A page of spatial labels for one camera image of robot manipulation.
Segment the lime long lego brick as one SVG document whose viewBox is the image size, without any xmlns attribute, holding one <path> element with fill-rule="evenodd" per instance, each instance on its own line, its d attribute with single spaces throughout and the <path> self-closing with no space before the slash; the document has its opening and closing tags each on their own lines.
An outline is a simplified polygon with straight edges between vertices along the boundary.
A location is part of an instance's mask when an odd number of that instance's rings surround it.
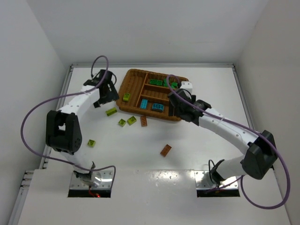
<svg viewBox="0 0 300 225">
<path fill-rule="evenodd" d="M 113 107 L 113 108 L 107 110 L 105 113 L 107 116 L 111 116 L 111 115 L 115 114 L 116 112 L 117 112 L 116 107 Z"/>
</svg>

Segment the cyan patterned round lego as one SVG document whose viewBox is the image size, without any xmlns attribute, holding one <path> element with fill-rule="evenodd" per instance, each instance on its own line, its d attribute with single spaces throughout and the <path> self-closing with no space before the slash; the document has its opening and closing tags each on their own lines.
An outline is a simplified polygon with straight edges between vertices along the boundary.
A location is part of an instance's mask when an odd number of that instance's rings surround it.
<svg viewBox="0 0 300 225">
<path fill-rule="evenodd" d="M 162 104 L 154 103 L 151 110 L 162 113 L 164 111 L 164 106 Z"/>
</svg>

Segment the green lego plate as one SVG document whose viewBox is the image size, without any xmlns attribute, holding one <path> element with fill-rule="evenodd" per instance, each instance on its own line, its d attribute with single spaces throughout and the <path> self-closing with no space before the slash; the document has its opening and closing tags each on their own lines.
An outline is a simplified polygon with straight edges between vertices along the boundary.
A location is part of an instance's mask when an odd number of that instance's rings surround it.
<svg viewBox="0 0 300 225">
<path fill-rule="evenodd" d="M 178 87 L 178 83 L 177 82 L 172 82 L 170 84 L 170 86 L 171 86 L 172 89 L 176 89 Z"/>
</svg>

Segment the green long lego brick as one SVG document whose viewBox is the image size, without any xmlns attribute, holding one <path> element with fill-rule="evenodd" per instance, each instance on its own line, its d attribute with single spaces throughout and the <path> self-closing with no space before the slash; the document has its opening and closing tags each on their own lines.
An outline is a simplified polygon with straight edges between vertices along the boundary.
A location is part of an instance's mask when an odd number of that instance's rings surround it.
<svg viewBox="0 0 300 225">
<path fill-rule="evenodd" d="M 168 87 L 168 84 L 167 84 L 167 80 L 164 79 L 164 84 L 163 84 L 164 87 Z"/>
</svg>

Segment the lime square lego brick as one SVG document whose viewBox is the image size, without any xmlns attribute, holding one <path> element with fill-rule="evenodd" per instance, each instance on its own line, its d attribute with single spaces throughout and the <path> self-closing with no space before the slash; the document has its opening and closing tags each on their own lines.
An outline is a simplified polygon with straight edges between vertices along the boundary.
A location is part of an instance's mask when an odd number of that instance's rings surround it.
<svg viewBox="0 0 300 225">
<path fill-rule="evenodd" d="M 124 127 L 126 125 L 126 121 L 124 119 L 120 119 L 118 124 L 121 126 L 121 127 Z"/>
</svg>

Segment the cyan long lego brick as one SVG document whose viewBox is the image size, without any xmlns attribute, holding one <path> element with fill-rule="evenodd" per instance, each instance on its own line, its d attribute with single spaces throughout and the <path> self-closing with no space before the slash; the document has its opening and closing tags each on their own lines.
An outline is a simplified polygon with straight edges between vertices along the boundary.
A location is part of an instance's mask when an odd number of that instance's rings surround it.
<svg viewBox="0 0 300 225">
<path fill-rule="evenodd" d="M 140 104 L 140 108 L 141 109 L 147 109 L 147 105 L 148 105 L 148 100 L 147 99 L 142 99 L 141 104 Z"/>
</svg>

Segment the green shiny lego brick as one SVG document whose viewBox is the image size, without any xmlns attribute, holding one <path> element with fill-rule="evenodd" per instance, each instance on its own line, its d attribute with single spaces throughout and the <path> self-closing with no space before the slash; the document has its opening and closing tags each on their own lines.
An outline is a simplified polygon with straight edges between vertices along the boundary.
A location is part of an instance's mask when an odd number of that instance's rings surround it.
<svg viewBox="0 0 300 225">
<path fill-rule="evenodd" d="M 155 79 L 151 79 L 149 84 L 151 85 L 158 85 L 158 80 L 155 80 Z"/>
</svg>

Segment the brown lego brick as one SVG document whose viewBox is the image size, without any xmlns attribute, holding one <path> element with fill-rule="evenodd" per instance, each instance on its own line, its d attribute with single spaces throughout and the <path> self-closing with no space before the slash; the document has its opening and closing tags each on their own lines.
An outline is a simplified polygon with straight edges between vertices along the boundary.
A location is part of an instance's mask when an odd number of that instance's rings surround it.
<svg viewBox="0 0 300 225">
<path fill-rule="evenodd" d="M 141 121 L 141 127 L 146 127 L 148 125 L 146 116 L 141 116 L 140 121 Z"/>
</svg>

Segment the lime sloped lego brick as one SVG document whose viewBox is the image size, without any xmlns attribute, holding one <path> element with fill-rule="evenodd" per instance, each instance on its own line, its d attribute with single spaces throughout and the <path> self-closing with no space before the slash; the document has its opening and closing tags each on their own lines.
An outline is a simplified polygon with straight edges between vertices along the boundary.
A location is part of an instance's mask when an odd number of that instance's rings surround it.
<svg viewBox="0 0 300 225">
<path fill-rule="evenodd" d="M 132 117 L 128 118 L 127 123 L 131 126 L 134 123 L 136 123 L 136 121 L 137 121 L 137 119 L 134 116 L 132 116 Z"/>
</svg>

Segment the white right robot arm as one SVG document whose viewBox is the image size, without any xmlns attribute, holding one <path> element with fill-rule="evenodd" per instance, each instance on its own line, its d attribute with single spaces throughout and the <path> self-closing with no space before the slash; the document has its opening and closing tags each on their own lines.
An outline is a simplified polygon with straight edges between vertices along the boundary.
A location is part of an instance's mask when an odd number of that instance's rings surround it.
<svg viewBox="0 0 300 225">
<path fill-rule="evenodd" d="M 190 94 L 186 89 L 190 86 L 189 82 L 182 82 L 179 89 L 168 94 L 169 116 L 179 117 L 210 130 L 242 153 L 241 157 L 219 160 L 206 173 L 207 182 L 218 186 L 232 176 L 243 175 L 261 180 L 278 158 L 270 147 L 275 143 L 273 134 L 267 130 L 254 134 L 229 123 L 228 119 L 209 103 L 197 100 L 195 95 Z"/>
</svg>

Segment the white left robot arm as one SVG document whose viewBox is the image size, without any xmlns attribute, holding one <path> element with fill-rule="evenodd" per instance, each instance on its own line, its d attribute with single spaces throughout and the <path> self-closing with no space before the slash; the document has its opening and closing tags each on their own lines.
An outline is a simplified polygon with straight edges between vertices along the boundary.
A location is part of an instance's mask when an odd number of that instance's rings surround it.
<svg viewBox="0 0 300 225">
<path fill-rule="evenodd" d="M 83 142 L 80 120 L 92 106 L 98 108 L 119 99 L 112 78 L 116 78 L 113 72 L 101 69 L 83 84 L 81 95 L 74 96 L 57 111 L 51 110 L 46 117 L 46 145 L 71 163 L 76 178 L 88 186 L 96 186 L 92 171 L 96 166 L 80 150 Z"/>
</svg>

